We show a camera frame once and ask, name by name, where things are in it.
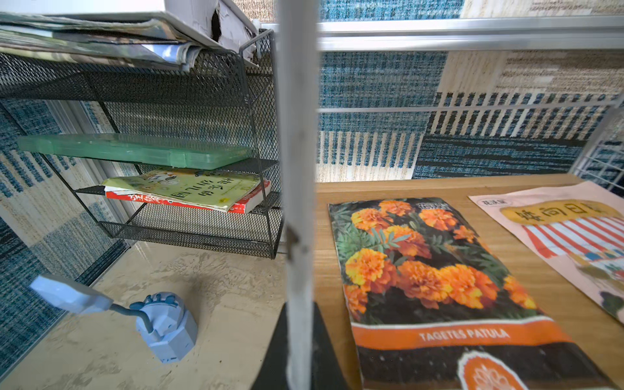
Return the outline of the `pink shop seed bag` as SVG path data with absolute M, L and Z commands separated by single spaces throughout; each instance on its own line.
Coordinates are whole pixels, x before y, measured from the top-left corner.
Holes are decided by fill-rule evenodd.
M 618 321 L 623 320 L 623 200 L 585 181 L 471 197 Z

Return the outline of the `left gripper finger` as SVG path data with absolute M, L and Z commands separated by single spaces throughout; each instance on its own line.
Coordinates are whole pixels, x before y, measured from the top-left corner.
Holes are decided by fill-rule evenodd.
M 349 389 L 332 347 L 318 304 L 314 305 L 311 389 Z M 251 389 L 289 389 L 287 381 L 288 315 L 282 307 L 263 364 Z

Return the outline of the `green plastic case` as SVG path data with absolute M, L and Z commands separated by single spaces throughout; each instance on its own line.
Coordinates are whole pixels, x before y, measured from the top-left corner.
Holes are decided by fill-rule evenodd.
M 245 146 L 118 133 L 21 136 L 17 145 L 31 153 L 202 170 L 254 156 Z

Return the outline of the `green and red book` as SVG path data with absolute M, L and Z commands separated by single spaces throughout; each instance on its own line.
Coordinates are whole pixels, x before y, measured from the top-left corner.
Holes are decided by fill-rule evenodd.
M 180 169 L 110 178 L 102 185 L 109 199 L 248 214 L 271 193 L 272 183 L 250 174 Z

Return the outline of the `magazine stack under box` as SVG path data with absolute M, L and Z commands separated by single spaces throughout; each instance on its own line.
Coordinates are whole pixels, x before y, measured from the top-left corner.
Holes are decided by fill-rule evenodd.
M 189 71 L 202 45 L 163 19 L 89 20 L 3 12 L 1 52 L 60 63 Z

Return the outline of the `black mesh document tray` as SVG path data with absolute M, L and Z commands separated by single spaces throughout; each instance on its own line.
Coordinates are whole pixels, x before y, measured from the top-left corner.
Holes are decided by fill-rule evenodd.
M 133 166 L 71 190 L 136 204 L 123 223 L 98 219 L 109 237 L 274 258 L 284 226 L 275 48 L 263 30 L 236 52 L 202 50 L 187 72 L 4 54 L 1 95 L 97 104 L 110 131 L 22 133 L 18 146 Z

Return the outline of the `white folio box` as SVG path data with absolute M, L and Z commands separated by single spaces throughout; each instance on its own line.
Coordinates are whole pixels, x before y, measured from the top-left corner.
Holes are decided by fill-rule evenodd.
M 256 45 L 247 42 L 258 35 L 258 29 L 231 1 L 2 1 L 1 11 L 122 24 L 157 19 L 205 46 L 244 48 L 247 62 L 256 50 Z

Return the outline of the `orange marigold seed bag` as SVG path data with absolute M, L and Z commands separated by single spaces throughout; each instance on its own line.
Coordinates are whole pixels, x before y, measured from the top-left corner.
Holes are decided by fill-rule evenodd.
M 444 200 L 328 213 L 364 388 L 615 388 Z

